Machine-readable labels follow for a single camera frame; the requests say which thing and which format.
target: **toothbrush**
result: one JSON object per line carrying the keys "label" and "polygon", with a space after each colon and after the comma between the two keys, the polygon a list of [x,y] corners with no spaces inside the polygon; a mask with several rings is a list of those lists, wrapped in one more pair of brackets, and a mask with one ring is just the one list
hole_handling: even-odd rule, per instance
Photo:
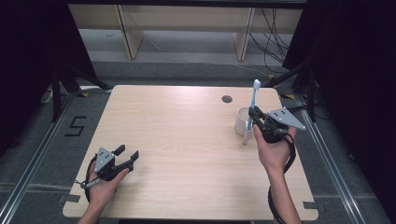
{"label": "toothbrush", "polygon": [[[254,84],[253,84],[253,96],[251,97],[251,104],[250,107],[254,108],[254,105],[256,104],[256,91],[260,88],[260,81],[258,79],[254,80]],[[247,130],[251,131],[252,128],[252,122],[253,119],[251,117],[248,118],[248,122],[247,122]]]}

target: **forearm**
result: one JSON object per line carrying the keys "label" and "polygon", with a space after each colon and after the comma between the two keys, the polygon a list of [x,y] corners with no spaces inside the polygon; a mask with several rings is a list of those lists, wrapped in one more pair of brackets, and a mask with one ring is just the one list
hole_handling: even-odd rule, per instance
{"label": "forearm", "polygon": [[300,217],[291,199],[283,171],[267,171],[267,174],[271,184],[271,195],[276,211],[286,223],[301,224]]}
{"label": "forearm", "polygon": [[84,215],[79,220],[78,224],[95,224],[99,220],[105,207],[102,205],[92,204],[88,205]]}

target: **gray carpet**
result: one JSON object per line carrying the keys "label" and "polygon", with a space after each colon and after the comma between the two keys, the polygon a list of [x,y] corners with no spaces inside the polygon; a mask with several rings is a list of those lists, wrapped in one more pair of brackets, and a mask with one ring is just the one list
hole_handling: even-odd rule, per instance
{"label": "gray carpet", "polygon": [[[251,87],[258,78],[262,83],[269,78],[263,74],[232,65],[203,63],[93,63],[99,79],[110,85],[199,85]],[[263,66],[247,66],[265,74],[273,74]],[[284,68],[271,67],[276,71]],[[81,85],[91,85],[79,80]],[[277,86],[281,94],[291,93],[291,80]],[[60,131],[56,134],[31,187],[11,223],[76,223],[76,219],[63,216],[64,196],[68,194],[79,166],[85,156],[97,123],[106,106],[109,93],[89,93],[78,97],[66,113]],[[296,100],[282,99],[286,107],[297,106]],[[10,148],[0,159],[0,202],[3,202],[21,176],[41,138],[50,126],[51,104],[36,111],[25,132],[20,136],[20,145]],[[337,165],[352,194],[356,197],[368,223],[390,223],[370,186],[361,174],[356,162],[349,159],[347,147],[334,127],[325,107],[316,107],[317,125],[331,150]],[[300,112],[295,116],[303,121]],[[69,126],[75,117],[75,125],[84,126],[80,136],[66,136],[78,130]],[[350,223],[346,209],[332,183],[317,147],[309,131],[299,132],[296,145],[304,166],[308,183],[319,210],[318,220],[309,223]],[[117,220],[101,219],[100,223],[118,223]]]}

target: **person's right hand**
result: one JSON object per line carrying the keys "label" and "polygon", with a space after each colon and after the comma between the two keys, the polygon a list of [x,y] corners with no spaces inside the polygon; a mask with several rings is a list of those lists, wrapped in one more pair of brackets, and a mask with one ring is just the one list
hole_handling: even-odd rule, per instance
{"label": "person's right hand", "polygon": [[[262,165],[265,167],[267,173],[281,172],[283,174],[283,169],[286,162],[290,157],[289,145],[286,141],[282,140],[277,143],[267,143],[262,137],[262,132],[260,132],[257,125],[253,125],[254,137],[257,141],[257,148],[259,150],[259,158]],[[297,130],[293,127],[289,127],[289,134],[294,139]],[[292,139],[287,135],[289,141],[293,142]]]}

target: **table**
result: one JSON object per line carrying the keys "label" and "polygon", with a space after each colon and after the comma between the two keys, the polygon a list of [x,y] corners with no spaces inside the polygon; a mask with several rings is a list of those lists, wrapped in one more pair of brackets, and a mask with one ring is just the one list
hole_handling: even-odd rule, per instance
{"label": "table", "polygon": [[[251,135],[246,145],[233,127],[236,111],[248,106],[251,88],[195,86],[116,86],[79,169],[83,180],[99,147],[126,150],[116,164],[139,150],[140,158],[118,187],[102,217],[263,220],[269,181]],[[230,103],[222,101],[231,96]],[[281,107],[274,89],[260,89],[257,105],[268,111]],[[297,155],[286,174],[291,197],[302,220],[318,218],[304,209],[314,201]],[[81,217],[88,206],[75,184],[64,215]]]}

